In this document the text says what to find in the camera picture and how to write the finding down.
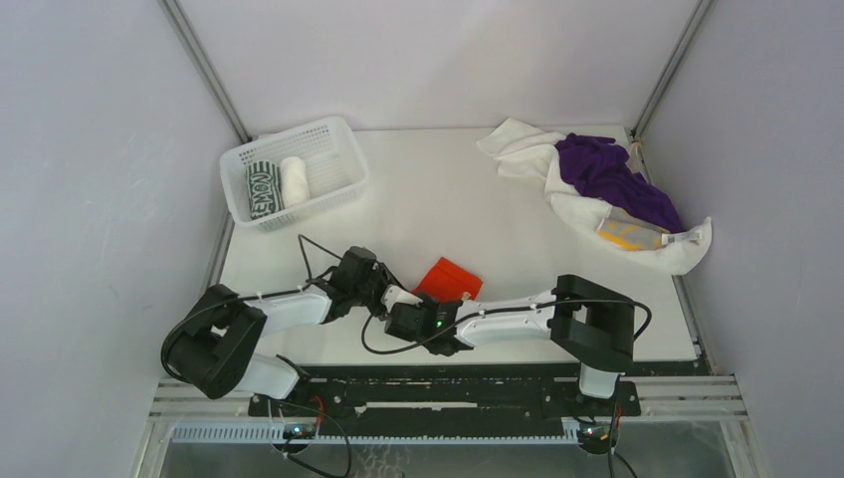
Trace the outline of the grey yellow patterned towel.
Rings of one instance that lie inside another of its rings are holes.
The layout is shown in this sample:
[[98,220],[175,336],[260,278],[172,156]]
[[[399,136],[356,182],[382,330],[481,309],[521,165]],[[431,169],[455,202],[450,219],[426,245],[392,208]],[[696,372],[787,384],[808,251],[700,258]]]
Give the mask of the grey yellow patterned towel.
[[623,208],[612,206],[603,218],[596,234],[625,251],[653,251],[664,246],[663,237],[669,231],[657,225],[635,218]]

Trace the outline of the orange towel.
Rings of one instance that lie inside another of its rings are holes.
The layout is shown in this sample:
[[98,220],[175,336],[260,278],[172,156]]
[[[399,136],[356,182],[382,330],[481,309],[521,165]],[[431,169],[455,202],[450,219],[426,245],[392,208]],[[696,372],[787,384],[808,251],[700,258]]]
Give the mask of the orange towel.
[[441,257],[413,289],[440,302],[475,300],[483,287],[477,275]]

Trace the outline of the large white towel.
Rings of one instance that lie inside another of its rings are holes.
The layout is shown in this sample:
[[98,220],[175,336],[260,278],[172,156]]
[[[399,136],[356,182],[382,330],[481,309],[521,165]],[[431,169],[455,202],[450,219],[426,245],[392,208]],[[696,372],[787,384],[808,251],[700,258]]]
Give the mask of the large white towel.
[[639,265],[675,276],[682,276],[694,269],[709,252],[712,240],[712,219],[692,229],[671,233],[663,237],[664,246],[653,251],[625,251],[596,234],[599,222],[605,218],[612,205],[602,199],[579,195],[575,188],[563,182],[559,175],[558,158],[548,172],[544,186],[544,199],[555,214],[576,231],[611,252]]

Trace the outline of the small white towel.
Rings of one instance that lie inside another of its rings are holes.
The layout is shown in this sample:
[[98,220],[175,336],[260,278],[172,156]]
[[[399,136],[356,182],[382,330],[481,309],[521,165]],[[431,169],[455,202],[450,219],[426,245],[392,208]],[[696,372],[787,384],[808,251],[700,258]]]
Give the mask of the small white towel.
[[555,145],[565,136],[545,131],[517,119],[506,119],[476,142],[480,152],[497,163],[498,176],[546,180],[558,158]]

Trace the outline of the aluminium corner post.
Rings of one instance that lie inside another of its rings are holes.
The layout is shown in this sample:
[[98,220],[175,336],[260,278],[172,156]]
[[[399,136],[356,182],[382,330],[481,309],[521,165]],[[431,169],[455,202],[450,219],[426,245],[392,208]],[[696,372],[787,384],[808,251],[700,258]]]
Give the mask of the aluminium corner post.
[[699,36],[705,22],[717,4],[718,2],[716,0],[699,0],[696,2],[691,15],[681,31],[680,37],[669,55],[668,61],[660,73],[656,85],[651,91],[633,127],[630,129],[631,137],[634,140],[641,140],[644,137],[660,104],[671,88],[685,59],[691,52],[696,38]]
[[241,144],[250,142],[252,136],[227,92],[224,83],[202,45],[180,1],[160,0],[158,5],[167,17],[185,53],[192,62],[212,100]]

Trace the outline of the aluminium corner post left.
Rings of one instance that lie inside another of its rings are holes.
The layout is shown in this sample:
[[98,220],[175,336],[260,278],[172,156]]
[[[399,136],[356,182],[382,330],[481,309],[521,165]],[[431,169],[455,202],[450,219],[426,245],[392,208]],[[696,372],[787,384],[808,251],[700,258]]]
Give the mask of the aluminium corner post left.
[[227,92],[224,83],[202,45],[180,1],[160,0],[158,5],[167,17],[185,53],[192,62],[212,100],[241,144],[250,142],[252,136]]

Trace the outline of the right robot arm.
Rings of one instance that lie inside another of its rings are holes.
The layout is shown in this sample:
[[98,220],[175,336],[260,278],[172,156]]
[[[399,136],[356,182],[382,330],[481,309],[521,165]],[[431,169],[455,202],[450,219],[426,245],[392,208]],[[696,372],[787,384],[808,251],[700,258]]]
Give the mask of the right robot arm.
[[646,330],[636,313],[652,320],[644,304],[576,275],[561,275],[554,288],[526,298],[482,303],[438,302],[392,285],[381,297],[385,333],[449,357],[504,342],[544,340],[580,363],[576,404],[602,413],[615,398],[620,377],[634,364],[635,341]]

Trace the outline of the aluminium corner post right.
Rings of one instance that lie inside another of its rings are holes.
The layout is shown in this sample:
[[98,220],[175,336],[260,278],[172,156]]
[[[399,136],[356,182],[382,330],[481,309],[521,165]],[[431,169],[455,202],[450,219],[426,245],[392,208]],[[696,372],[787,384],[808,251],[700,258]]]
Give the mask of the aluminium corner post right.
[[656,85],[651,91],[633,127],[630,129],[631,137],[634,140],[641,140],[644,137],[660,104],[671,88],[685,59],[691,52],[696,38],[699,36],[705,22],[717,4],[718,2],[716,0],[699,0],[696,2],[691,15],[681,31],[680,37],[669,55],[668,61],[660,73]]

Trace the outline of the purple towel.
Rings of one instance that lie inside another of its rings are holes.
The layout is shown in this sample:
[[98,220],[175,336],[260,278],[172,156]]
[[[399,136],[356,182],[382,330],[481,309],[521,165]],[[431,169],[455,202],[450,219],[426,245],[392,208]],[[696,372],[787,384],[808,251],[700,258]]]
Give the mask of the purple towel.
[[683,231],[669,196],[627,166],[629,153],[614,138],[570,133],[554,147],[561,180],[580,195],[602,199],[671,233]]

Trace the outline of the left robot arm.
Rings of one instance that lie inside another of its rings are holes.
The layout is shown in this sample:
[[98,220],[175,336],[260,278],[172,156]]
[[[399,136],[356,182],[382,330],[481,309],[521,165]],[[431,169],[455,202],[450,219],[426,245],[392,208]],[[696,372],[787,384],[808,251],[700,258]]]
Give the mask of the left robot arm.
[[290,290],[242,296],[217,284],[168,333],[161,366],[210,399],[246,391],[270,397],[284,413],[297,415],[312,399],[304,373],[286,358],[258,353],[259,341],[288,329],[327,325],[354,308],[381,316],[384,294],[401,286],[371,251],[358,246]]

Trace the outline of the white plastic basket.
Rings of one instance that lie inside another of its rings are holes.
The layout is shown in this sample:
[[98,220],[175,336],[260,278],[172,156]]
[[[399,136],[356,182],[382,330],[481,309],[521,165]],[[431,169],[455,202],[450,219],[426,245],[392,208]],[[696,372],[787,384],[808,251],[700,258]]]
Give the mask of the white plastic basket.
[[[262,218],[252,218],[249,166],[260,161],[279,165],[292,156],[304,163],[310,199]],[[369,169],[346,121],[328,117],[226,151],[220,158],[220,177],[235,224],[271,232],[357,200],[367,185]]]

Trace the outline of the rolled white towel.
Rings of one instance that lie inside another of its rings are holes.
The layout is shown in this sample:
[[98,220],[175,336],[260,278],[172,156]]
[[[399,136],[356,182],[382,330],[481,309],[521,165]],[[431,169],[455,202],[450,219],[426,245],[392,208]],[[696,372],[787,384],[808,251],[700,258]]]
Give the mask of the rolled white towel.
[[285,208],[292,208],[311,199],[307,177],[307,166],[298,156],[286,157],[281,161],[281,192]]

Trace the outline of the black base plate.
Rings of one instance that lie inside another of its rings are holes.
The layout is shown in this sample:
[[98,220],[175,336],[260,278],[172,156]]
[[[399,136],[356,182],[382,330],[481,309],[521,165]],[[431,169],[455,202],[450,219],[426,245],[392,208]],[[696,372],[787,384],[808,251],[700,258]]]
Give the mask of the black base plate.
[[282,404],[260,395],[251,417],[325,417],[321,428],[349,431],[549,431],[554,422],[639,417],[635,384],[623,380],[609,400],[578,389],[573,363],[309,366]]

